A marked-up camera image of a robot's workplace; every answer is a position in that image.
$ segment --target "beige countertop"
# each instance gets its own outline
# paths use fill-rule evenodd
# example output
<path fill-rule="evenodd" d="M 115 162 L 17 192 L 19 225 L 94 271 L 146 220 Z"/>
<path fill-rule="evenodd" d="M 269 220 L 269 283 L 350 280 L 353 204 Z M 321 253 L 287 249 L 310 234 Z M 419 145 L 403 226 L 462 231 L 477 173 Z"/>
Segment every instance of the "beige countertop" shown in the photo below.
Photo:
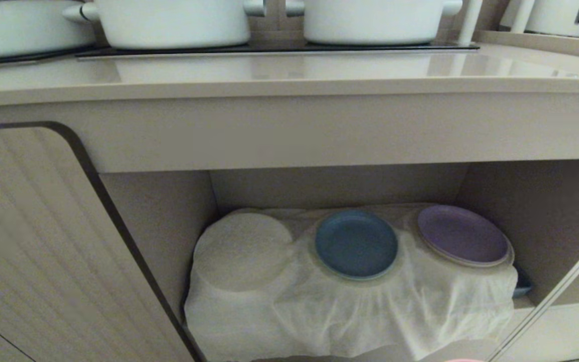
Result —
<path fill-rule="evenodd" d="M 0 66 L 0 106 L 259 96 L 579 94 L 579 57 L 481 47 L 473 53 L 69 57 Z"/>

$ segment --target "dish cover cloth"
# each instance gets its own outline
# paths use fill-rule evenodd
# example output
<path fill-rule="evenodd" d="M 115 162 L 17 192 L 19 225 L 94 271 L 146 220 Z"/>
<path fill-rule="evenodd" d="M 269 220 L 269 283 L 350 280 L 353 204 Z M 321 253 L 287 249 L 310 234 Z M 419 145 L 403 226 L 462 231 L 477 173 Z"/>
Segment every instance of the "dish cover cloth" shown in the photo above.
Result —
<path fill-rule="evenodd" d="M 203 264 L 229 261 L 199 257 L 202 250 L 220 244 L 203 235 L 196 246 L 184 306 L 188 329 L 207 360 L 216 362 L 291 355 L 356 357 L 390 344 L 420 360 L 462 339 L 497 339 L 513 316 L 517 271 L 512 254 L 492 268 L 461 266 L 437 256 L 418 236 L 416 216 L 426 206 L 358 208 L 386 220 L 399 240 L 393 268 L 368 282 L 335 275 L 315 253 L 320 222 L 342 209 L 237 211 L 268 215 L 285 226 L 292 241 L 277 240 L 286 250 L 285 262 L 278 272 L 277 251 L 269 253 L 274 259 L 264 261 L 260 258 L 266 253 L 230 247 L 235 254 L 239 250 L 250 254 L 234 258 L 249 259 L 253 273 L 263 273 L 260 266 L 265 263 L 275 271 L 264 285 L 234 291 L 224 286 L 231 285 L 230 280 L 239 284 L 239 275 L 225 273 L 220 283 L 212 283 L 216 276 L 211 273 L 206 277 L 206 270 L 225 270 L 225 266 Z M 205 234 L 212 229 L 219 231 L 214 235 L 230 233 L 221 230 L 221 221 Z"/>

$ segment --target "white pot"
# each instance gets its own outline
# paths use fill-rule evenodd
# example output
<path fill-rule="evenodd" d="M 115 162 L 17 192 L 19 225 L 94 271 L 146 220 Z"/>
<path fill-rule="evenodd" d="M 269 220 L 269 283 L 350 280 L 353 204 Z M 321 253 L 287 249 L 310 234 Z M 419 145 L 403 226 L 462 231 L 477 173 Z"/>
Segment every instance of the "white pot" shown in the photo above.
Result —
<path fill-rule="evenodd" d="M 393 45 L 429 43 L 441 16 L 461 10 L 462 0 L 286 0 L 287 16 L 305 16 L 313 43 Z"/>
<path fill-rule="evenodd" d="M 89 24 L 74 23 L 62 11 L 81 2 L 0 1 L 0 57 L 67 50 L 95 43 Z"/>
<path fill-rule="evenodd" d="M 110 45 L 175 49 L 247 43 L 247 16 L 265 16 L 265 0 L 95 0 L 66 16 L 99 19 Z"/>

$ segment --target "white appliance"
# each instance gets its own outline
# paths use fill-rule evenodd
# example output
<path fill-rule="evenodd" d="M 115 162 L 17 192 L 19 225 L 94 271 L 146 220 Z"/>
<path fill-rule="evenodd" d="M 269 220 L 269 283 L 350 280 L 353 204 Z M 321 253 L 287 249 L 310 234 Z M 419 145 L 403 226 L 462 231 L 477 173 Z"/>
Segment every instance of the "white appliance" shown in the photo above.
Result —
<path fill-rule="evenodd" d="M 322 44 L 429 43 L 441 16 L 461 10 L 462 0 L 287 0 L 287 16 L 305 16 L 304 35 Z"/>
<path fill-rule="evenodd" d="M 65 15 L 101 21 L 114 48 L 207 48 L 247 43 L 247 16 L 264 17 L 265 5 L 265 0 L 94 0 Z"/>
<path fill-rule="evenodd" d="M 512 27 L 521 0 L 511 0 L 500 22 L 502 30 Z M 579 0 L 535 0 L 526 32 L 579 37 Z"/>
<path fill-rule="evenodd" d="M 80 5 L 65 0 L 0 1 L 0 58 L 94 44 L 89 24 L 62 16 L 64 9 Z"/>

